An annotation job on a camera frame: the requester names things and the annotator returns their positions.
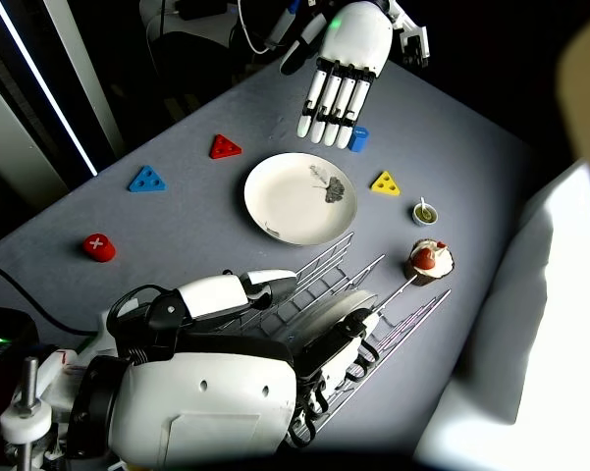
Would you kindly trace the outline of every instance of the triangle block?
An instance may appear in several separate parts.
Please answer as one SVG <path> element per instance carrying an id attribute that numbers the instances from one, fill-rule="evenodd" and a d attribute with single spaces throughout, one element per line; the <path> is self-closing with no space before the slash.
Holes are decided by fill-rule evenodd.
<path id="1" fill-rule="evenodd" d="M 372 191 L 377 191 L 378 193 L 390 194 L 392 196 L 399 196 L 401 191 L 400 188 L 397 186 L 391 174 L 389 174 L 386 170 L 382 172 L 377 180 L 371 186 Z"/>
<path id="2" fill-rule="evenodd" d="M 165 189 L 166 184 L 149 165 L 142 167 L 129 185 L 129 191 L 133 193 L 143 191 L 164 191 Z"/>
<path id="3" fill-rule="evenodd" d="M 223 157 L 231 157 L 232 155 L 242 154 L 242 148 L 228 140 L 222 134 L 216 134 L 214 137 L 214 143 L 212 144 L 212 150 L 209 152 L 209 156 L 212 159 L 222 159 Z"/>

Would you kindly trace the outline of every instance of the cupcake with strawberry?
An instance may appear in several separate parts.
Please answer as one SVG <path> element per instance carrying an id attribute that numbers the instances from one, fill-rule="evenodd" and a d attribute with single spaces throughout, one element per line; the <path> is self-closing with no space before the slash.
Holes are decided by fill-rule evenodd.
<path id="1" fill-rule="evenodd" d="M 410 257 L 404 264 L 405 277 L 411 279 L 413 285 L 425 285 L 440 280 L 454 269 L 454 258 L 450 249 L 442 242 L 424 238 L 418 241 Z"/>

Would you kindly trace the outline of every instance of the blue triangle block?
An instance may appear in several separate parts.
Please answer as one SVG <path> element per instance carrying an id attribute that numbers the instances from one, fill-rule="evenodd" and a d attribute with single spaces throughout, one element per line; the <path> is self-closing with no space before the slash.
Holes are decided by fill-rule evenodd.
<path id="1" fill-rule="evenodd" d="M 142 167 L 129 185 L 129 191 L 133 193 L 141 191 L 164 191 L 165 189 L 166 184 L 149 165 Z"/>

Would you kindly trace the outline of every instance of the light strip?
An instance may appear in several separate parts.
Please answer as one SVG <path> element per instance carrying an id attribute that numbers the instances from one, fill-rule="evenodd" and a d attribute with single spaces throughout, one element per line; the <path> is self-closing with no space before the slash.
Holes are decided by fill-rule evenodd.
<path id="1" fill-rule="evenodd" d="M 46 95 L 48 102 L 50 102 L 50 106 L 52 106 L 52 109 L 55 110 L 57 118 L 59 118 L 59 121 L 61 121 L 61 124 L 66 129 L 66 132 L 68 133 L 68 135 L 70 136 L 70 139 L 72 140 L 75 147 L 77 148 L 77 151 L 79 152 L 80 157 L 82 158 L 83 162 L 88 167 L 91 174 L 96 177 L 96 175 L 98 175 L 96 168 L 91 163 L 91 160 L 89 160 L 89 157 L 87 157 L 87 153 L 85 152 L 85 149 L 83 149 L 82 145 L 80 145 L 77 135 L 75 134 L 74 131 L 72 131 L 72 128 L 71 128 L 70 124 L 68 123 L 68 120 L 66 119 L 63 112 L 61 111 L 61 108 L 59 108 L 59 104 L 55 100 L 55 97 L 52 96 L 52 93 L 50 92 L 50 88 L 48 88 L 48 85 L 46 84 L 45 80 L 41 76 L 39 69 L 37 68 L 35 63 L 32 61 L 30 54 L 28 54 L 27 47 L 24 46 L 24 43 L 22 42 L 22 39 L 20 38 L 18 31 L 13 26 L 13 22 L 11 22 L 11 19 L 9 18 L 9 15 L 7 15 L 7 11 L 4 9 L 1 2 L 0 2 L 0 18 L 2 18 L 4 25 L 7 27 L 7 29 L 11 33 L 11 37 L 13 37 L 13 40 L 16 41 L 16 44 L 18 45 L 18 49 L 20 49 L 22 56 L 24 57 L 25 61 L 27 61 L 28 68 L 30 69 L 30 71 L 32 72 L 34 77 L 36 78 L 37 83 L 39 83 L 39 86 L 43 90 L 43 93 Z"/>

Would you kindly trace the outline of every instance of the gray table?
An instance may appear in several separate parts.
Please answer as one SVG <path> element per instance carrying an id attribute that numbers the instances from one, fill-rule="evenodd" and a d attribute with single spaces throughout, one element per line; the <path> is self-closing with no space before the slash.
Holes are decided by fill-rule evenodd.
<path id="1" fill-rule="evenodd" d="M 281 244 L 254 226 L 241 199 L 244 179 L 261 160 L 299 151 L 338 165 L 358 193 L 355 231 L 345 267 L 386 253 L 364 287 L 384 296 L 404 282 L 400 263 L 431 236 L 451 248 L 456 269 L 443 281 L 409 288 L 389 309 L 404 317 L 447 288 L 452 295 L 320 434 L 319 446 L 411 451 L 436 406 L 513 227 L 532 154 L 516 137 L 399 67 L 374 83 L 360 124 L 365 151 L 314 145 L 295 135 L 312 64 L 292 77 L 273 65 L 163 132 L 0 241 L 0 266 L 46 309 L 74 327 L 95 329 L 99 312 L 139 285 L 174 288 L 224 269 L 297 269 L 322 250 Z M 213 161 L 215 133 L 243 149 Z M 165 192 L 126 190 L 143 165 Z M 402 195 L 371 192 L 382 170 Z M 410 208 L 424 195 L 441 217 L 417 228 Z M 118 254 L 98 264 L 80 253 L 95 232 Z M 2 280 L 0 306 L 29 312 L 43 340 L 74 346 L 78 338 L 49 326 Z"/>

